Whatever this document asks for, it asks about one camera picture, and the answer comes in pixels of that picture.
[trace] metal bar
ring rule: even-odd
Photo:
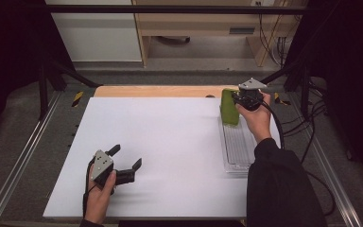
[[[61,71],[62,73],[67,74],[68,76],[84,83],[85,85],[92,87],[92,88],[97,88],[99,86],[102,86],[103,84],[98,84],[95,82],[90,81],[89,79],[83,77],[82,75],[80,75],[79,73],[77,73],[76,71],[58,63],[57,61],[51,61],[51,64],[58,69],[59,71]]]
[[[39,74],[39,85],[40,85],[40,118],[39,120],[43,120],[43,117],[46,115],[48,111],[48,90],[46,88],[46,77],[43,68],[43,64],[40,66]]]
[[[290,100],[292,101],[292,105],[294,106],[298,115],[301,115],[299,106],[299,98],[297,94],[289,95]],[[306,135],[309,140],[312,134],[312,128],[308,127],[306,130]],[[350,227],[361,227],[362,223],[358,218],[358,215],[353,208],[352,203],[350,202],[349,197],[346,194],[346,191],[343,188],[340,180],[337,177],[335,170],[332,168],[328,158],[325,155],[325,152],[320,145],[320,141],[317,138],[317,135],[314,135],[313,139],[313,149],[314,155],[317,159],[318,165],[320,166],[320,171],[322,172],[323,177],[325,178],[326,183],[329,185],[333,194],[335,195],[336,204],[338,209],[340,210],[340,214],[346,222],[346,226]]]
[[[60,97],[61,92],[54,92],[54,96],[51,98],[51,101],[49,103],[49,109],[46,113],[45,118],[37,123],[37,126],[34,128],[34,131],[30,135],[25,147],[23,148],[22,153],[17,159],[16,164],[14,165],[8,178],[6,179],[4,185],[1,188],[0,217],[10,199],[10,196],[13,194],[17,183],[20,181],[20,178],[22,177],[22,174],[26,169],[26,165],[43,135],[43,131],[45,130],[53,112],[55,112]]]
[[[301,100],[301,107],[302,116],[304,117],[305,121],[309,121],[308,115],[308,97],[309,97],[309,71],[307,67],[304,67],[302,76],[302,100]]]
[[[230,7],[230,6],[113,6],[113,5],[36,5],[28,4],[17,9],[59,13],[199,13],[199,14],[316,14],[324,9],[308,7]]]
[[[298,61],[294,61],[291,64],[281,68],[280,70],[278,70],[278,71],[272,73],[271,75],[267,76],[266,78],[262,79],[261,82],[264,84],[270,83],[270,82],[274,81],[275,79],[277,79],[287,73],[291,73],[298,66],[299,66]]]

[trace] white table surface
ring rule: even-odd
[[[220,98],[92,97],[43,216],[81,218],[87,164],[98,149],[120,144],[116,169],[139,158],[143,164],[134,183],[115,189],[107,217],[244,218],[247,175],[225,172],[219,104]],[[273,121],[271,131],[278,136]]]

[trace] gray floor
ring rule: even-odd
[[[277,70],[278,66],[272,65],[271,60],[268,60],[269,66],[265,68],[253,67],[250,50],[243,41],[241,39],[228,41],[220,38],[192,38],[190,44],[179,44],[177,41],[154,40],[147,68],[135,65],[125,66],[125,64],[113,68],[113,65],[107,64],[104,65],[106,68],[102,69],[90,64],[81,65],[79,72],[87,78],[104,84],[202,85],[238,84],[250,77],[260,79]],[[58,108],[31,156],[0,221],[56,222],[43,218],[43,210],[72,144],[73,135],[77,133],[77,125],[86,108],[88,97],[94,95],[94,89],[87,88],[68,77],[66,80],[69,85],[61,94]],[[281,92],[280,85],[283,80],[273,82],[272,90]],[[83,91],[84,95],[77,107],[71,107],[78,91]],[[36,83],[13,92],[8,98],[7,108],[1,115],[0,189],[37,124],[38,95]],[[295,94],[280,93],[280,95],[282,100],[288,100]],[[315,95],[310,97],[314,103],[318,99]],[[271,107],[282,122],[290,121],[298,116],[291,105],[272,103]],[[284,131],[296,123],[285,125]],[[334,123],[327,115],[321,114],[316,118],[316,135],[363,223],[363,166],[358,162],[347,160],[345,147],[335,130]],[[307,139],[303,132],[285,138],[286,148],[293,149],[299,157],[303,155],[306,143]],[[322,178],[313,150],[310,150],[303,165],[308,171]],[[312,182],[323,210],[328,210],[331,205],[329,195],[323,186],[315,181]],[[329,226],[345,226],[338,209],[327,218],[327,221]]]

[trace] green sponge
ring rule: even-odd
[[[222,90],[222,98],[220,99],[220,116],[223,124],[238,125],[239,113],[234,106],[232,93],[238,92],[235,89],[225,88]]]

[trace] human hand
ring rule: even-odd
[[[264,101],[269,105],[270,95],[259,91],[264,97]],[[270,112],[261,105],[257,110],[250,112],[240,104],[235,104],[237,111],[243,115],[247,121],[249,130],[254,135],[257,144],[263,139],[270,138]]]
[[[89,176],[91,176],[93,172],[93,167],[94,165],[90,167]],[[89,195],[87,200],[87,211],[84,217],[86,220],[96,224],[102,224],[104,222],[109,205],[109,199],[111,197],[111,191],[114,188],[115,183],[115,171],[111,172],[102,189],[100,189],[98,185],[89,177]]]

